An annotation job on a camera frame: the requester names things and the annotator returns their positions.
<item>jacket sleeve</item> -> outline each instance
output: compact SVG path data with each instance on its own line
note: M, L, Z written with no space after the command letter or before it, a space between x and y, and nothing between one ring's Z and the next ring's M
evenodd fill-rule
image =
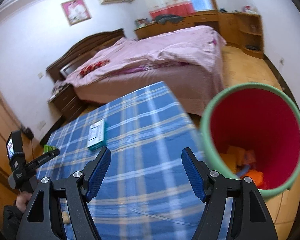
M16 240L23 213L16 207L5 206L3 209L3 234L7 240Z

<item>orange object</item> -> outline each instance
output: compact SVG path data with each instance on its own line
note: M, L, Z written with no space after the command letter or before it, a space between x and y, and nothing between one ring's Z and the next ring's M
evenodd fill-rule
M244 158L243 158L243 164L253 164L256 163L256 156L254 154L254 150L249 150L245 152Z
M263 184L263 173L261 171L249 170L248 173L244 175L244 177L246 176L250 177L257 187Z
M237 172L237 158L234 154L223 154L220 153L222 160L228 166L228 168L232 171L232 173L236 174Z
M243 165L243 159L245 153L246 153L245 149L236 146L229 146L227 151L227 154L234 154L236 156L236 162L238 166Z

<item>silver bolt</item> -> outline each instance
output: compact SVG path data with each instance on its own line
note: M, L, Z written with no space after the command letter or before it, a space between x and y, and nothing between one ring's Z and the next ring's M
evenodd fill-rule
M248 182L248 183L251 183L252 182L252 179L250 177L244 177L244 181L245 182Z
M81 171L76 171L76 172L73 174L73 176L74 176L75 178L79 178L79 177L81 177L81 175L82 175L82 172L81 172Z
M210 172L210 176L216 178L216 177L219 176L219 172L217 172L217 171L211 171L211 172Z
M48 177L44 177L42 178L41 182L42 183L47 183L49 181L49 178Z

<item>wooden headboard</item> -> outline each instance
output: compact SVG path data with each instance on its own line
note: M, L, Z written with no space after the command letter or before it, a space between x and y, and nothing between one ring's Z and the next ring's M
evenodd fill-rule
M88 36L73 45L61 58L47 67L46 71L54 82L65 80L65 77L60 73L61 69L74 71L91 59L99 50L114 45L122 37L124 37L123 29Z

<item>table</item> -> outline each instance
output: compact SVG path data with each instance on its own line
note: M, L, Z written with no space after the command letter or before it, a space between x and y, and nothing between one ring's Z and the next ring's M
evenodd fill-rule
M88 204L103 240L191 239L205 204L194 195L181 163L190 147L199 160L198 131L180 103L159 82L110 102L55 131L49 141L60 155L38 178L66 178L98 151L86 148L90 125L105 119L111 163L96 198ZM61 200L62 210L67 210ZM227 200L220 239L226 236L232 200ZM68 239L75 239L66 225Z

